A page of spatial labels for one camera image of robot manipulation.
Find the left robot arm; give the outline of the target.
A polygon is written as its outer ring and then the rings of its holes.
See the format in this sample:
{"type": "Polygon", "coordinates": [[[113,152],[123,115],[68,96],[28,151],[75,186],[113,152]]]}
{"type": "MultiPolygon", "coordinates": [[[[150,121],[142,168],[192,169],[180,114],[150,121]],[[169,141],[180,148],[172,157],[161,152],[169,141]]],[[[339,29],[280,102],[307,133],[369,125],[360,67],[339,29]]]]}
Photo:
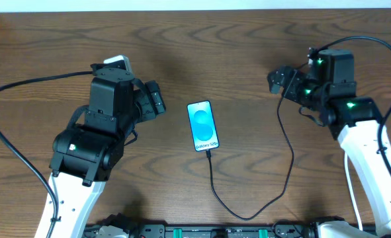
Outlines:
{"type": "Polygon", "coordinates": [[[53,142],[48,198],[36,236],[81,237],[136,124],[165,113],[159,85],[142,82],[123,61],[94,63],[89,104],[53,142]]]}

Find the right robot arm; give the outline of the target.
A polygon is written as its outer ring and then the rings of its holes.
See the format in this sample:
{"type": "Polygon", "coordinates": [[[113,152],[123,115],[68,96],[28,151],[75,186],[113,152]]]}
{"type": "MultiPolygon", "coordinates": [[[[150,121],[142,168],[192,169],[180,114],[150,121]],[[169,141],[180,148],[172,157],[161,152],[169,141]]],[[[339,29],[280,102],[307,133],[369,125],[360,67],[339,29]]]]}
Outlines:
{"type": "Polygon", "coordinates": [[[356,95],[349,50],[319,50],[303,73],[283,65],[267,76],[269,90],[319,113],[350,158],[374,216],[376,237],[391,237],[391,143],[383,117],[370,97],[356,95]]]}

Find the blue Galaxy smartphone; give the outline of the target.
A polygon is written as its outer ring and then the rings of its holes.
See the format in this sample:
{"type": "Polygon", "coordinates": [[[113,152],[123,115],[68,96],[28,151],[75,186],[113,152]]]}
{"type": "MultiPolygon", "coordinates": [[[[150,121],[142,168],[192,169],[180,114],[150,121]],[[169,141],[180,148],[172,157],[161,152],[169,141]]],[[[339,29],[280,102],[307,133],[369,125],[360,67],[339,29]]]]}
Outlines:
{"type": "Polygon", "coordinates": [[[210,101],[190,103],[187,112],[195,151],[218,148],[220,142],[210,101]]]}

